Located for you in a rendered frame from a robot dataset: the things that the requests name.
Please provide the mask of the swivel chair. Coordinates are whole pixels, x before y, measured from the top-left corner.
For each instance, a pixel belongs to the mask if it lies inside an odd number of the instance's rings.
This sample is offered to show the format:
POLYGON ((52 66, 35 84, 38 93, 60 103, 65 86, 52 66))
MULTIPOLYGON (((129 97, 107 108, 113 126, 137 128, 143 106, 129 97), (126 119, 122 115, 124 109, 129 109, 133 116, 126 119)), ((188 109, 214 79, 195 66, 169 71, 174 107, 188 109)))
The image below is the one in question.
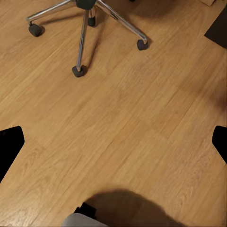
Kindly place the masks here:
POLYGON ((108 4, 106 4, 103 0, 65 0, 56 5, 49 7, 43 11, 40 11, 34 15, 31 15, 26 18, 28 24, 30 25, 29 31, 32 35, 37 36, 41 32, 41 28, 37 24, 32 24, 32 21, 37 20, 39 18, 43 18, 48 15, 55 14, 57 12, 72 8, 74 6, 78 6, 81 9, 84 9, 84 19, 80 37, 79 44, 79 52, 77 65, 72 68, 73 73, 78 78, 84 74, 84 70, 81 67, 82 56, 84 50, 84 43, 86 38, 87 25, 95 26, 96 25, 96 6, 99 7, 106 14, 111 16, 113 19, 118 21, 120 24, 125 26, 128 30, 133 32, 135 35, 140 37, 140 40, 137 41, 137 48, 139 50, 147 49, 148 47, 148 38, 135 26, 133 26, 129 21, 123 18, 119 13, 117 13, 114 9, 112 9, 108 4))

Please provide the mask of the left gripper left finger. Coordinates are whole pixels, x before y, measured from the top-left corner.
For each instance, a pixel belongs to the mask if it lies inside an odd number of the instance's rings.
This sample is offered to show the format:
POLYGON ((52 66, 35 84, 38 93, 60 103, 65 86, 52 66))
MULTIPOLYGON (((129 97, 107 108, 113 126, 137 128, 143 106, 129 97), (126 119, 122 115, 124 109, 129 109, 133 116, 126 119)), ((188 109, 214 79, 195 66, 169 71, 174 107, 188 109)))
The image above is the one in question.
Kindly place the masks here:
POLYGON ((0 131, 0 182, 25 143, 21 126, 0 131))

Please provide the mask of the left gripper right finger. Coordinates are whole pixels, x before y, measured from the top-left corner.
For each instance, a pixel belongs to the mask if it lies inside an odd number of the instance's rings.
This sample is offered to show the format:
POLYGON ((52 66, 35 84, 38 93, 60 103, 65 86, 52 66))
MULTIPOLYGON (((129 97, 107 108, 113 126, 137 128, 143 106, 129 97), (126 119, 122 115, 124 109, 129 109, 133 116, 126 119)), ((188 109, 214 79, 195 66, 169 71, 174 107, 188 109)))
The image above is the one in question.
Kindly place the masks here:
POLYGON ((227 128, 216 126, 213 132, 212 143, 227 164, 227 128))

